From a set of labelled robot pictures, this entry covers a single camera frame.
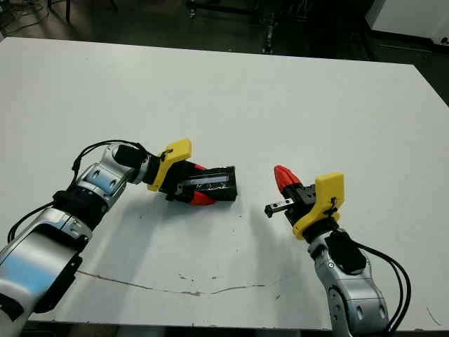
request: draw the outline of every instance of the yellow bracket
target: yellow bracket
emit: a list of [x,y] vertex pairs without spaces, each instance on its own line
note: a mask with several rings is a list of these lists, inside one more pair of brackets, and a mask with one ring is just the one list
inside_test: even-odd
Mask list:
[[[316,202],[311,211],[299,219],[293,226],[293,234],[298,240],[303,240],[302,233],[316,221],[326,218],[326,211],[331,208],[340,209],[344,202],[344,176],[341,173],[331,173],[315,179]],[[340,219],[335,212],[332,217]]]
[[163,180],[166,178],[166,174],[170,167],[182,160],[190,158],[192,155],[192,142],[190,139],[185,138],[170,144],[165,149],[165,156],[161,158],[159,162],[159,170],[157,171],[156,177],[151,185],[147,185],[148,190],[158,191],[161,187]]

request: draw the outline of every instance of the silver robot arm segment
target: silver robot arm segment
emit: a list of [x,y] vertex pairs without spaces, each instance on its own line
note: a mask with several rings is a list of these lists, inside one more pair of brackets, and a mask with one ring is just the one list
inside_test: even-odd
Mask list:
[[330,256],[326,242],[329,236],[327,232],[317,237],[308,252],[326,290],[334,336],[380,336],[388,324],[387,304],[373,281],[368,257],[361,253],[366,259],[365,267],[348,272]]
[[19,336],[33,312],[53,309],[74,281],[79,253],[126,183],[152,182],[159,158],[108,145],[67,191],[0,251],[0,335]]

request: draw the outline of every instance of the wire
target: wire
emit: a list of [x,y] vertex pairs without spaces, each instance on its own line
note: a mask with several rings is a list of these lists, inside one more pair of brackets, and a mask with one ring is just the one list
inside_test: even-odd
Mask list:
[[[78,178],[78,172],[79,172],[79,168],[80,168],[80,166],[81,166],[81,160],[83,159],[83,157],[86,156],[87,154],[89,154],[90,152],[92,152],[93,150],[95,150],[97,147],[100,147],[100,146],[103,146],[103,145],[111,145],[111,144],[114,144],[114,143],[125,143],[125,144],[129,144],[129,145],[132,145],[132,146],[138,148],[139,150],[145,152],[145,154],[148,153],[148,151],[146,151],[146,149],[145,149],[143,146],[141,146],[140,143],[134,143],[134,142],[129,142],[129,141],[127,141],[127,140],[120,140],[120,139],[105,140],[105,141],[103,141],[103,142],[98,142],[98,143],[89,145],[88,147],[85,147],[85,148],[80,152],[80,154],[76,157],[76,159],[75,159],[74,162],[73,162],[72,170],[73,170],[73,172],[74,172],[74,176],[73,176],[72,181],[71,181],[69,187],[67,188],[67,190],[70,190],[71,188],[74,187],[74,184],[75,184],[75,182],[76,182],[76,179]],[[45,205],[43,205],[43,206],[41,206],[41,207],[39,207],[39,208],[37,208],[37,209],[34,209],[33,211],[29,212],[27,215],[21,217],[21,219],[20,219],[18,222],[16,222],[16,223],[10,228],[10,230],[9,230],[9,232],[8,232],[8,243],[14,240],[14,238],[15,238],[15,232],[17,231],[17,229],[18,229],[18,227],[20,226],[21,223],[23,223],[25,220],[27,220],[27,219],[28,219],[30,216],[32,216],[33,214],[35,214],[35,213],[37,213],[37,212],[39,212],[39,211],[42,211],[42,210],[44,210],[44,209],[46,209],[46,208],[48,208],[48,207],[54,205],[54,203],[55,203],[54,201],[49,202],[49,203],[47,203],[47,204],[45,204]]]
[[113,143],[129,144],[129,145],[132,145],[132,146],[138,148],[139,150],[145,152],[145,154],[148,153],[146,151],[146,149],[143,146],[141,146],[141,144],[134,143],[134,142],[129,142],[127,140],[121,140],[121,139],[105,140],[103,142],[99,142],[99,143],[95,143],[95,144],[89,145],[88,147],[85,147],[81,151],[81,153],[76,157],[76,159],[73,162],[72,171],[74,172],[74,175],[73,175],[72,181],[70,182],[69,187],[67,188],[68,190],[70,190],[75,185],[76,179],[78,178],[79,168],[81,166],[81,160],[83,159],[83,157],[86,156],[87,154],[89,154],[90,152],[92,152],[97,147],[100,147],[100,146],[103,146],[103,145],[111,145]]
[[371,253],[373,255],[376,255],[378,257],[380,257],[381,259],[387,261],[391,266],[395,266],[397,267],[405,281],[406,281],[406,300],[404,302],[404,305],[401,309],[401,299],[403,297],[403,291],[402,291],[402,281],[401,278],[399,277],[399,274],[397,272],[397,269],[394,267],[393,270],[396,274],[396,277],[398,278],[398,282],[399,282],[399,290],[400,290],[400,298],[399,298],[399,305],[398,308],[396,309],[396,312],[394,313],[393,317],[390,319],[390,322],[388,323],[386,329],[384,330],[384,335],[386,336],[391,336],[399,327],[399,324],[401,324],[403,318],[405,317],[408,307],[410,305],[410,299],[411,299],[411,291],[412,291],[412,286],[410,283],[410,278],[406,272],[406,270],[402,267],[402,265],[400,265],[396,260],[394,260],[392,257],[388,256],[387,254],[382,253],[381,251],[377,251],[376,249],[370,248],[368,246],[364,246],[358,242],[355,242],[354,240],[352,240],[352,242],[360,249],[363,249],[364,251],[367,251],[368,253]]
[[10,37],[11,35],[13,35],[13,34],[19,32],[20,30],[22,30],[22,29],[24,29],[24,28],[28,28],[28,27],[31,27],[31,26],[34,26],[34,25],[38,25],[39,23],[43,22],[46,18],[48,18],[49,15],[50,15],[50,11],[49,11],[48,8],[47,8],[47,14],[45,14],[42,18],[40,18],[40,19],[37,20],[36,22],[30,23],[30,24],[28,24],[28,25],[23,25],[23,26],[21,26],[21,27],[15,29],[15,30],[13,30],[13,31],[11,31],[11,32],[5,32],[4,36],[5,36],[5,37]]
[[396,275],[396,278],[398,279],[399,302],[398,302],[398,307],[396,308],[396,311],[394,312],[394,315],[391,317],[387,326],[385,327],[385,330],[384,330],[385,332],[388,332],[388,330],[390,329],[390,326],[393,324],[394,320],[398,317],[399,312],[401,311],[401,308],[402,308],[402,303],[403,303],[403,298],[404,298],[404,291],[403,291],[401,276],[399,276],[398,270],[393,263],[388,262],[388,264],[390,264],[391,268],[393,268],[394,274]]
[[23,223],[25,220],[27,220],[33,214],[35,214],[35,213],[37,213],[39,211],[42,211],[43,209],[46,209],[46,208],[52,206],[53,204],[54,204],[54,201],[49,202],[48,204],[45,204],[45,205],[43,205],[41,207],[38,207],[37,209],[29,212],[27,215],[21,217],[21,219],[18,222],[16,222],[13,227],[10,228],[9,233],[8,233],[8,243],[10,243],[11,241],[14,240],[14,238],[15,238],[15,231],[18,229],[18,227],[20,226],[21,223]]

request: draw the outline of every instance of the table surface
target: table surface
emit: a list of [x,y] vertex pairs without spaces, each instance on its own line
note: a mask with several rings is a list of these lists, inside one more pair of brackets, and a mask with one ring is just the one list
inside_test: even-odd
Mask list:
[[[412,65],[7,38],[0,74],[1,244],[100,140],[158,152],[190,137],[192,160],[235,165],[239,187],[195,208],[129,185],[60,304],[32,319],[330,328],[307,245],[263,212],[284,164],[304,184],[345,173],[340,224],[412,279],[401,329],[449,328],[449,109]],[[394,274],[371,261],[392,313]]]

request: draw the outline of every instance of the crack mark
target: crack mark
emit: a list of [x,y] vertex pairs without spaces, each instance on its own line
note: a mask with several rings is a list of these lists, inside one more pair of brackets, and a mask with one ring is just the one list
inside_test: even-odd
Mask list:
[[204,293],[204,294],[215,295],[217,293],[224,293],[225,291],[229,291],[229,290],[254,288],[255,286],[266,286],[266,285],[265,284],[251,284],[250,286],[231,286],[229,288],[224,288],[224,289],[214,291],[212,293]]
[[109,282],[115,282],[115,283],[118,283],[118,284],[123,284],[125,286],[134,286],[136,288],[140,288],[140,289],[144,289],[144,290],[159,291],[159,292],[163,292],[163,293],[177,293],[177,294],[180,294],[180,295],[190,295],[190,296],[196,296],[196,297],[199,297],[201,295],[216,295],[218,293],[224,293],[225,291],[231,291],[231,290],[237,290],[237,289],[249,289],[249,288],[255,288],[255,287],[261,287],[262,288],[262,287],[273,286],[273,285],[278,284],[278,283],[280,283],[280,282],[282,282],[282,281],[284,281],[286,279],[289,279],[290,277],[295,276],[295,274],[287,275],[287,276],[282,277],[282,278],[278,279],[277,281],[272,282],[270,284],[250,284],[249,286],[231,286],[229,288],[219,289],[217,291],[211,291],[211,292],[204,292],[204,291],[191,292],[191,291],[174,291],[174,290],[169,290],[169,289],[153,288],[151,286],[143,286],[141,284],[125,282],[125,281],[120,281],[120,280],[117,280],[117,279],[112,279],[110,277],[104,277],[104,276],[101,276],[101,275],[91,274],[89,272],[84,272],[83,270],[77,270],[76,272],[79,272],[80,274],[83,274],[83,275],[86,275],[86,276],[94,277],[96,279],[102,279],[102,280],[109,281]]
[[434,323],[435,323],[436,325],[441,326],[441,323],[438,322],[438,321],[435,319],[435,317],[432,315],[432,313],[430,312],[429,307],[426,307],[426,309],[427,309],[427,312],[429,313],[429,316],[430,316],[430,318],[432,319],[432,321],[434,321]]

